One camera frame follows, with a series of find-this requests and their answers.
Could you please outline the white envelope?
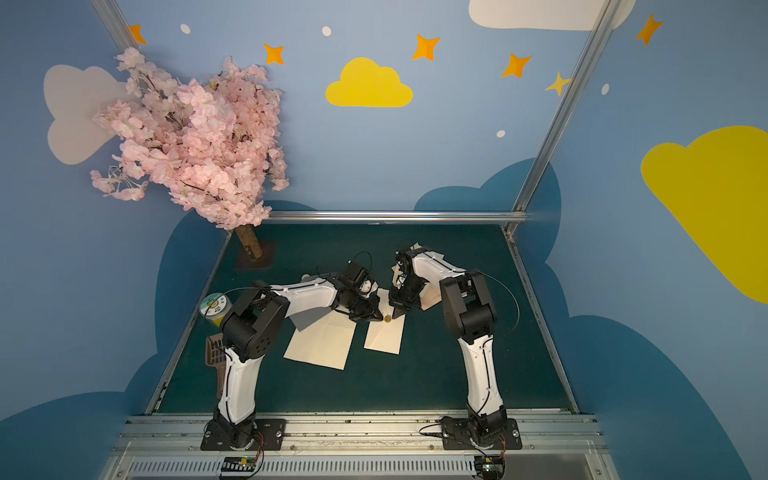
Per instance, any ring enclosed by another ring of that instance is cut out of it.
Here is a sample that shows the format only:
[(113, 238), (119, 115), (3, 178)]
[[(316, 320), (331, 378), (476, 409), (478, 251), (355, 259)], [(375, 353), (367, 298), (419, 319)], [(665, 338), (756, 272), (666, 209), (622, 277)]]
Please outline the white envelope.
[[(364, 348), (393, 355), (400, 353), (402, 335), (404, 331), (405, 315), (395, 316), (393, 308), (389, 305), (389, 291), (379, 289), (379, 311), (382, 314), (381, 322), (370, 322), (364, 343)], [(385, 323), (384, 318), (391, 316), (392, 321)]]

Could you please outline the pink lined letter paper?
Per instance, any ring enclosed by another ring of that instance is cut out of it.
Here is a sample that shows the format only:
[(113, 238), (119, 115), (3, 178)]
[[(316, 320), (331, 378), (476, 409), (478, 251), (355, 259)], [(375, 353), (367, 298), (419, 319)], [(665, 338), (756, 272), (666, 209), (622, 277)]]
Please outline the pink lined letter paper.
[(428, 283), (419, 294), (420, 307), (427, 311), (441, 302), (440, 288), (434, 284)]

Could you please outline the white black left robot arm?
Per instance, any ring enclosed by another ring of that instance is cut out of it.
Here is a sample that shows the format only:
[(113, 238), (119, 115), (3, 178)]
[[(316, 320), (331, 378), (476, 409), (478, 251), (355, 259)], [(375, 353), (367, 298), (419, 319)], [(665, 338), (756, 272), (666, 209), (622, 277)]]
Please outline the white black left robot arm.
[(219, 327), (225, 358), (223, 391), (206, 424), (203, 451), (278, 450), (284, 427), (256, 418), (255, 390), (261, 364), (275, 346), (283, 321), (313, 310), (320, 315), (340, 311), (354, 322), (381, 321), (378, 284), (367, 270), (309, 276), (299, 283), (269, 285), (256, 281), (238, 289), (213, 293), (199, 313)]

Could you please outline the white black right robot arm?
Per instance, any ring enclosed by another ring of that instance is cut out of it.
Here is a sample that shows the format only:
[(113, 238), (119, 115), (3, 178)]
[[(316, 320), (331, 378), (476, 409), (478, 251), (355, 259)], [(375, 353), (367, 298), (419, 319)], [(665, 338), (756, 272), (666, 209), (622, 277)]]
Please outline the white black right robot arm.
[(459, 424), (459, 432), (476, 446), (489, 447), (504, 431), (508, 417), (493, 359), (497, 312), (485, 277), (423, 247), (398, 251), (389, 292), (393, 316), (421, 306), (421, 294), (428, 287), (439, 290), (446, 327), (458, 342), (466, 370), (468, 418)]

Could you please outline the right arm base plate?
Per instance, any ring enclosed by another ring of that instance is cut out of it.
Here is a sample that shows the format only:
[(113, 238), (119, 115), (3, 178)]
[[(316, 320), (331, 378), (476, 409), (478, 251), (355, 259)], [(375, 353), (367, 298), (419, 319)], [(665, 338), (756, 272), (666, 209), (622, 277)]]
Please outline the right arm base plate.
[(522, 435), (515, 419), (483, 417), (459, 419), (449, 416), (439, 420), (440, 438), (445, 450), (521, 450)]

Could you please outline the cream envelope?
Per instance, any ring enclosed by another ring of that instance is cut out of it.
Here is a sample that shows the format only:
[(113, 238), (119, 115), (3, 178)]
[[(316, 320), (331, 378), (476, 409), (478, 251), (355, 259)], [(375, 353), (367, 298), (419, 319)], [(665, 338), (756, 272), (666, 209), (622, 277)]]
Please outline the cream envelope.
[(428, 283), (438, 284), (440, 280), (448, 278), (453, 273), (453, 268), (444, 262), (443, 257), (437, 252), (419, 247), (395, 253), (393, 280), (395, 275), (400, 273), (421, 277), (424, 288)]

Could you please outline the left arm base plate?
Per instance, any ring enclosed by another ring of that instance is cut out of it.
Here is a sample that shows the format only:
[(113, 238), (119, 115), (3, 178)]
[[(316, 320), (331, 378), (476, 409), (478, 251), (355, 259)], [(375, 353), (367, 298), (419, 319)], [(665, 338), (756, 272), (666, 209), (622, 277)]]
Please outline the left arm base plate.
[(248, 418), (232, 424), (224, 418), (210, 420), (200, 444), (202, 451), (279, 451), (285, 437), (285, 419)]

